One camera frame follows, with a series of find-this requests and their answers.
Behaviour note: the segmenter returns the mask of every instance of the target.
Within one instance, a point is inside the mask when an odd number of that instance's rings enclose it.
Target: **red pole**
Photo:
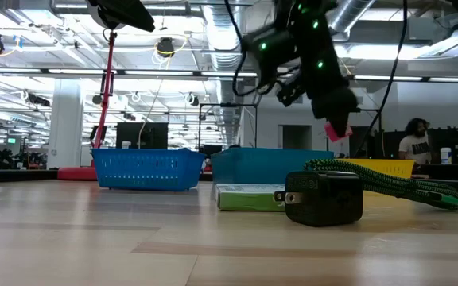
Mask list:
[[[103,126],[105,125],[105,117],[107,115],[107,109],[109,108],[109,90],[111,89],[111,68],[112,68],[112,53],[115,47],[116,33],[111,31],[111,37],[109,38],[109,59],[107,60],[107,74],[105,77],[105,91],[103,92],[102,101],[102,114],[100,115],[99,128],[96,130],[95,146],[94,148],[100,148],[102,145],[102,133]]]

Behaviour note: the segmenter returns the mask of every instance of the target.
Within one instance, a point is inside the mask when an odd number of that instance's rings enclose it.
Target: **black power adapter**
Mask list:
[[[274,199],[285,202],[288,218],[307,226],[348,224],[363,214],[362,181],[350,172],[291,172]]]

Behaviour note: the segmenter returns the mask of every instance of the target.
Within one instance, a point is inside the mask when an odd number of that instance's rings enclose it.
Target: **teal plastic bin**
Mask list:
[[[187,149],[93,149],[100,187],[185,191],[199,183],[205,155]]]
[[[290,172],[312,159],[333,159],[333,152],[233,148],[212,155],[215,184],[285,184]]]

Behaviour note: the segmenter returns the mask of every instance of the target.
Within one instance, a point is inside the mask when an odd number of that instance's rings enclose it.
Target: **ductwork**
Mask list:
[[[146,9],[152,16],[180,16],[180,17],[203,17],[200,7],[191,7],[188,2],[184,5],[146,5]],[[52,10],[59,14],[87,14],[85,0],[52,0]]]
[[[375,0],[342,0],[339,7],[329,15],[329,25],[334,33],[347,33],[371,8]]]
[[[243,12],[237,6],[232,6],[231,8],[233,15],[235,15],[236,24],[241,26]],[[237,50],[239,48],[239,39],[226,7],[224,5],[203,6],[203,12],[207,22],[206,32],[210,49]],[[234,54],[211,54],[211,58],[215,70],[232,72],[238,66],[240,56]],[[234,102],[235,96],[232,91],[231,81],[221,80],[217,83],[217,98],[219,102]],[[221,123],[234,124],[234,111],[226,108],[221,108],[220,110],[223,120]],[[224,129],[226,141],[230,145],[233,143],[238,130],[236,127],[224,127]]]

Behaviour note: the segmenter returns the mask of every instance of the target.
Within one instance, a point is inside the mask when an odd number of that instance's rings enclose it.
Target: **green and black braided cable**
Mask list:
[[[385,175],[342,160],[311,160],[305,165],[305,170],[353,172],[361,178],[363,189],[367,191],[427,203],[447,210],[458,210],[458,192],[445,184]]]

